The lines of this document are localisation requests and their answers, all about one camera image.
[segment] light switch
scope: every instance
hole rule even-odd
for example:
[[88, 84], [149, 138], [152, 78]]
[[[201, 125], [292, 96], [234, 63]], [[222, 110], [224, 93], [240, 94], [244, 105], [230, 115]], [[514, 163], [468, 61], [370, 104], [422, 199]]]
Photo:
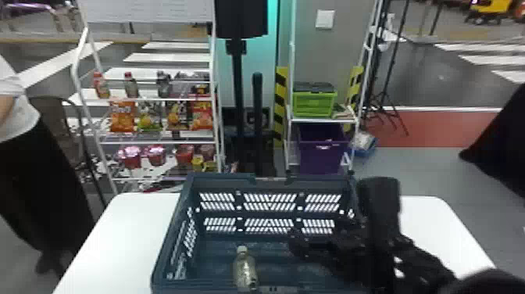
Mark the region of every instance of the light switch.
[[317, 10], [316, 28], [331, 29], [334, 27], [335, 10]]

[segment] white shirt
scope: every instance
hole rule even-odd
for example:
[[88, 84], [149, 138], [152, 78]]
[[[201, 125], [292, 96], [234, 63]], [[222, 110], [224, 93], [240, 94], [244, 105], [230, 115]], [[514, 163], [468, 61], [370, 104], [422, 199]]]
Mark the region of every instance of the white shirt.
[[20, 79], [2, 56], [0, 56], [0, 95], [15, 98], [11, 112], [0, 125], [0, 143], [2, 143], [32, 129], [37, 124], [40, 113], [29, 104]]

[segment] black pants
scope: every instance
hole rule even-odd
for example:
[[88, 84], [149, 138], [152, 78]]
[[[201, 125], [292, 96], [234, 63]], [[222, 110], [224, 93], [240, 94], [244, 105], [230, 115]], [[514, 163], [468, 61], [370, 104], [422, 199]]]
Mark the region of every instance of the black pants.
[[0, 143], [0, 214], [42, 252], [77, 253], [95, 225], [86, 195], [49, 129], [38, 121]]

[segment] wall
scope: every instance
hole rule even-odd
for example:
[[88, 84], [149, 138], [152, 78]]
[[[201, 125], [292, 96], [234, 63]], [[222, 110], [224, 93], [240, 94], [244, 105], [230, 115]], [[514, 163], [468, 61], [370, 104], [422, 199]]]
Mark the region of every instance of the wall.
[[[277, 0], [268, 0], [268, 35], [247, 40], [247, 54], [242, 57], [245, 107], [253, 107], [252, 75], [257, 71], [261, 72], [263, 77], [262, 107], [273, 107], [277, 50], [277, 3]], [[225, 40], [218, 40], [216, 47], [219, 91], [223, 106], [234, 107], [233, 70], [231, 56], [226, 54], [225, 43]]]
[[[281, 0], [279, 65], [288, 64], [291, 0]], [[363, 46], [373, 0], [298, 0], [296, 22], [296, 81], [327, 81], [344, 99], [348, 77]], [[334, 28], [315, 28], [317, 10], [335, 10]]]

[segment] purple box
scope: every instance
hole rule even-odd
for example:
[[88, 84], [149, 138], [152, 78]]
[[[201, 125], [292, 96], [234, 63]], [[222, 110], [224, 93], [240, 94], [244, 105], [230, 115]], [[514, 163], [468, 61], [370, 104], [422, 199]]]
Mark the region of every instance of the purple box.
[[348, 143], [341, 124], [299, 124], [299, 172], [337, 174]]

